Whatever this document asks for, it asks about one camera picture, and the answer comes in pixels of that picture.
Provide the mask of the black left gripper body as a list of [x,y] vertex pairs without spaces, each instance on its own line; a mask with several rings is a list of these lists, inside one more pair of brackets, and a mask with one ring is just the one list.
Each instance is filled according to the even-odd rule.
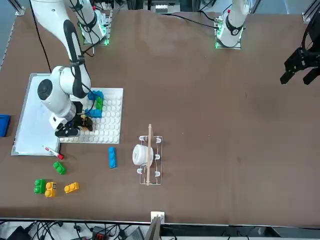
[[[306,47],[306,38],[309,36],[310,48]],[[302,60],[301,63],[303,66],[310,66],[311,62],[314,62],[320,58],[320,17],[313,16],[308,26],[305,29],[305,32],[301,41],[301,53]]]

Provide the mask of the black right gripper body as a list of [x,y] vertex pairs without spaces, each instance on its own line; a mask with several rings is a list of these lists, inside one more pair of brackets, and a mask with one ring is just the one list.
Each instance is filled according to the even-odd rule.
[[80,128],[83,126],[83,118],[81,114],[76,114],[74,118],[69,122],[70,128]]

